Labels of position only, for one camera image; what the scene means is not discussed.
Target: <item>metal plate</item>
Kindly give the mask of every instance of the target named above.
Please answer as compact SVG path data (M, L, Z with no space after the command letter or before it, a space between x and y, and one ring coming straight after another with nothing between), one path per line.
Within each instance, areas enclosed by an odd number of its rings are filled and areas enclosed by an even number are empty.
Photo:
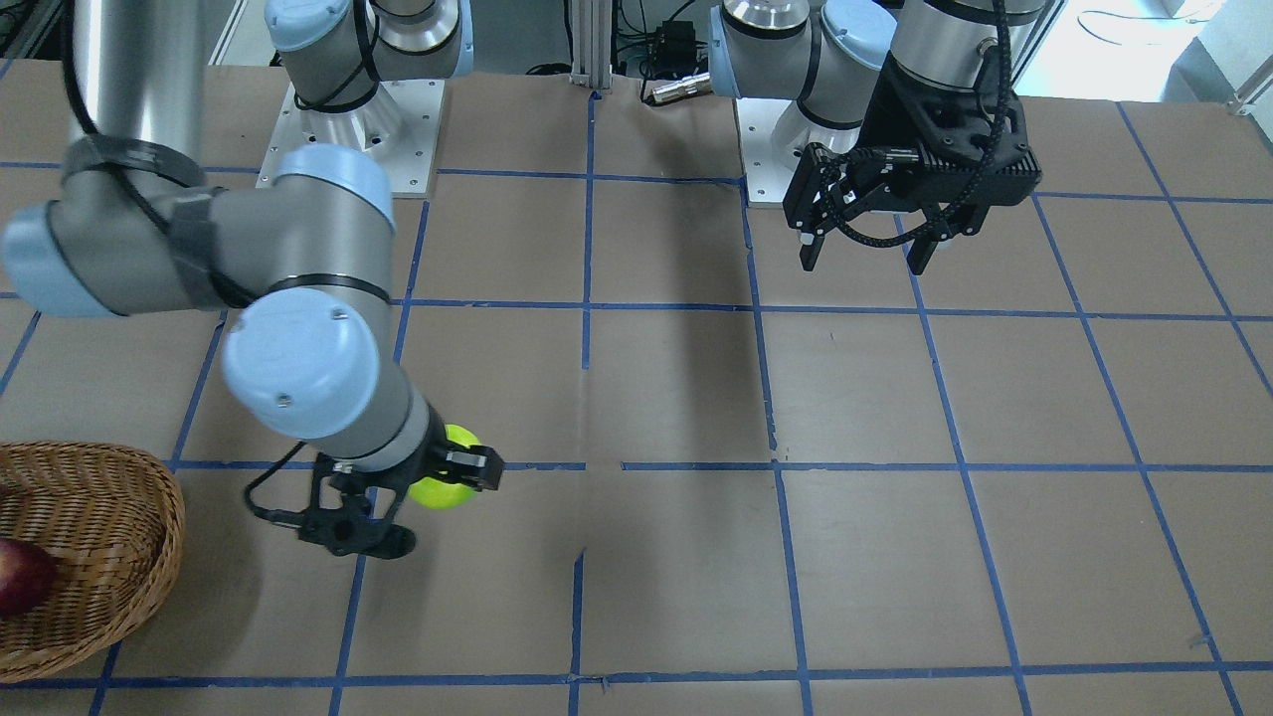
M774 126L791 99L737 101L738 144L747 175L747 203L757 208L780 208L794 173L783 164L773 147Z
M404 113L400 138L367 150L367 155L390 175L390 187L397 199L428 199L433 177L433 155L438 147L442 120L442 94L446 82L440 79L410 79L387 82L383 89L393 97ZM288 85L279 110L279 121L270 135L270 145L261 161L257 189L270 186L283 157L308 143L302 129L300 111L297 110L294 90Z

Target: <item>light blue joint cap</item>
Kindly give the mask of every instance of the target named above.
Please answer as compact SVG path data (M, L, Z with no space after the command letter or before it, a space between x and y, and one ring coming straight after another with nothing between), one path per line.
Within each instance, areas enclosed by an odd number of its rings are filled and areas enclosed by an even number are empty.
M376 336L348 303L313 288L270 293L225 339L225 383L266 427L298 440L354 424L381 372Z
M468 0L460 0L460 57L451 76L465 76L474 71L474 13Z
M115 316L66 265L48 227L48 204L19 209L0 237L0 257L18 296L42 313L66 319Z
M350 5L351 0L270 0L265 25L274 48L295 52L309 47L345 19Z
M721 19L721 5L713 5L712 38L708 42L708 73L712 76L712 93L721 97L741 97L738 80L733 76L733 64L729 62L729 42L726 39L724 22Z
M367 154L339 144L307 144L283 158L278 176L286 175L320 178L362 197L397 231L390 176Z
M892 45L897 20L871 0L826 0L822 25L831 41L858 62L878 70Z

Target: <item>red apple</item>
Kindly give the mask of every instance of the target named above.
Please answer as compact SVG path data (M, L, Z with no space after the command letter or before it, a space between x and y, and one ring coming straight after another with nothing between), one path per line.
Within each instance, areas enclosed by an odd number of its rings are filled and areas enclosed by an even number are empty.
M56 577L57 561L39 545L0 538L0 618L39 606Z

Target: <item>wicker basket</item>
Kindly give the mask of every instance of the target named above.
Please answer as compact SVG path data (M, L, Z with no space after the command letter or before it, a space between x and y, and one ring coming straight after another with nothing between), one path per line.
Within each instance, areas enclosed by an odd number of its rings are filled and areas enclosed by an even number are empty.
M0 683L47 677L123 638L159 608L186 512L172 473L116 445L0 445L0 536L57 558L50 599L0 619Z

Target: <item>green ball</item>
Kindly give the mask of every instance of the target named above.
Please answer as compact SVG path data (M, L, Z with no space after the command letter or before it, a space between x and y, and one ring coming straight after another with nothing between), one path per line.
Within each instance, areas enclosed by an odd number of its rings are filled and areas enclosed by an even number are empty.
M447 440L472 447L480 445L477 436L460 426L447 426ZM425 475L406 490L407 497L428 507L429 510L449 510L468 502L474 496L474 488L468 485L451 484Z

